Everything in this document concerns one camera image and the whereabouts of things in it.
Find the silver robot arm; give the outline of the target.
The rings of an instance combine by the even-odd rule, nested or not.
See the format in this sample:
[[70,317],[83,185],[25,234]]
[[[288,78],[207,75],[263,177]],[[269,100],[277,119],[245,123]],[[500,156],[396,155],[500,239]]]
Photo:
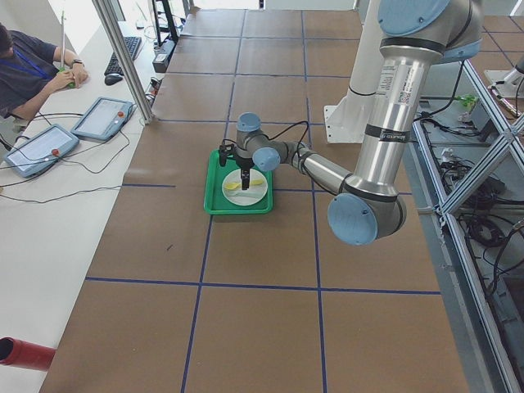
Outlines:
[[480,1],[382,1],[377,23],[384,63],[364,131],[356,169],[331,162],[301,142],[271,140],[252,112],[239,116],[237,141],[221,145],[220,161],[233,158],[247,189],[250,170],[289,164],[334,194],[327,218],[332,232],[354,246],[398,231],[405,203],[394,181],[430,67],[475,56],[484,19]]

